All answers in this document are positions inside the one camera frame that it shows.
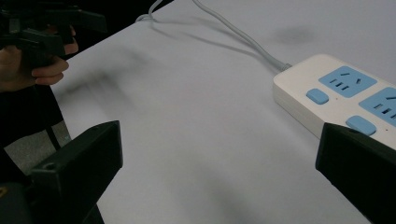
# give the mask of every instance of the black object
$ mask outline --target black object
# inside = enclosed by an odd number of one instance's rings
[[[151,5],[156,0],[139,1],[134,3],[133,7],[127,7],[124,0],[112,0],[111,3],[107,1],[95,1],[94,4],[91,1],[81,0],[64,0],[67,4],[78,5],[80,8],[84,8],[89,11],[94,11],[105,15],[107,23],[107,32],[99,33],[83,27],[77,26],[76,28],[76,40],[78,42],[79,52],[84,49],[90,48],[91,46],[99,43],[100,41],[114,35],[115,33],[125,29],[126,27],[134,24],[137,17],[147,14]],[[154,9],[154,11],[166,6],[173,2],[173,0],[163,0]]]
[[[83,223],[122,167],[120,124],[91,127],[32,170],[33,184],[0,184],[0,223]]]
[[[105,16],[63,2],[3,0],[1,15],[0,48],[17,46],[33,67],[48,65],[48,55],[65,56],[64,44],[73,43],[70,25],[107,31]],[[49,24],[57,27],[57,34],[44,32]]]
[[[395,149],[325,123],[316,168],[372,223],[396,223]]]

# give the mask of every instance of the white table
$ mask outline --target white table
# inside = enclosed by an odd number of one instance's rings
[[[393,0],[201,2],[285,63],[327,53],[396,84]],[[369,223],[315,169],[319,140],[274,102],[272,65],[192,1],[153,15],[53,86],[72,137],[120,121],[106,223]]]

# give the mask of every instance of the blue button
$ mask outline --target blue button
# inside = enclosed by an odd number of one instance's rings
[[[308,91],[306,96],[318,105],[323,105],[329,101],[329,96],[319,89]]]
[[[376,127],[372,122],[357,115],[350,117],[346,121],[346,125],[366,135],[372,135],[373,133],[376,132]]]

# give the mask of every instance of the electrical outlet socket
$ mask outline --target electrical outlet socket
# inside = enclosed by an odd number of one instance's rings
[[[340,95],[350,98],[373,86],[376,80],[349,66],[342,66],[330,74],[321,77],[319,82],[338,92]]]
[[[332,84],[335,78],[348,88]],[[275,101],[318,138],[327,122],[396,150],[396,86],[356,66],[327,54],[314,55],[276,75],[273,92]]]
[[[396,89],[387,87],[359,103],[361,107],[396,127]]]

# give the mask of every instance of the finger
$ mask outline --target finger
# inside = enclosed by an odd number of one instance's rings
[[[4,57],[12,57],[16,55],[21,55],[21,50],[18,49],[15,45],[7,45],[0,49],[0,52]]]
[[[73,26],[70,26],[70,30],[72,31],[72,36],[76,35],[76,30],[74,29]]]
[[[78,43],[75,38],[73,38],[73,44],[64,45],[65,54],[72,54],[78,52]]]
[[[38,67],[32,70],[33,77],[52,77],[62,73],[69,67],[69,63],[58,56],[51,57],[51,65]]]
[[[38,77],[35,79],[35,84],[49,86],[58,83],[62,78],[64,78],[63,73],[59,73],[52,77]]]

